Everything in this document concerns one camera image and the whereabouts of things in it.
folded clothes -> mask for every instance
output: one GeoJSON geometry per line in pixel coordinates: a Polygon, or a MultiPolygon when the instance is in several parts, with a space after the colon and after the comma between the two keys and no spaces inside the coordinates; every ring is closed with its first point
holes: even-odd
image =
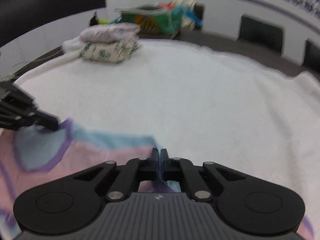
{"type": "Polygon", "coordinates": [[[137,41],[140,26],[130,23],[115,25],[97,25],[80,33],[83,43],[113,43],[115,41],[137,41]]]}
{"type": "Polygon", "coordinates": [[[93,61],[121,63],[128,60],[139,47],[137,41],[117,41],[110,44],[89,43],[80,53],[80,57],[93,61]]]}

colorful fabric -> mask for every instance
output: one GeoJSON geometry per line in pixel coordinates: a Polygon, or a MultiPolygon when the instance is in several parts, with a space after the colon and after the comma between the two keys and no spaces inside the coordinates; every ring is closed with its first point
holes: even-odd
{"type": "Polygon", "coordinates": [[[193,30],[195,25],[202,26],[202,21],[198,19],[194,12],[196,3],[196,0],[174,0],[172,2],[173,5],[183,6],[182,28],[193,30]]]}
{"type": "Polygon", "coordinates": [[[121,63],[128,60],[138,48],[140,45],[137,41],[117,41],[111,44],[89,43],[80,53],[80,57],[93,61],[121,63]]]}
{"type": "Polygon", "coordinates": [[[307,216],[305,216],[303,218],[303,220],[298,228],[297,233],[298,233],[298,235],[303,237],[305,240],[314,240],[315,239],[315,233],[314,233],[313,226],[307,216]]]}
{"type": "MultiPolygon", "coordinates": [[[[3,240],[21,231],[13,216],[13,203],[22,192],[113,160],[124,165],[132,158],[150,157],[156,143],[148,136],[126,136],[86,131],[66,120],[56,132],[36,126],[4,130],[0,137],[0,233],[3,240]]],[[[154,192],[151,183],[139,191],[154,192]]]]}

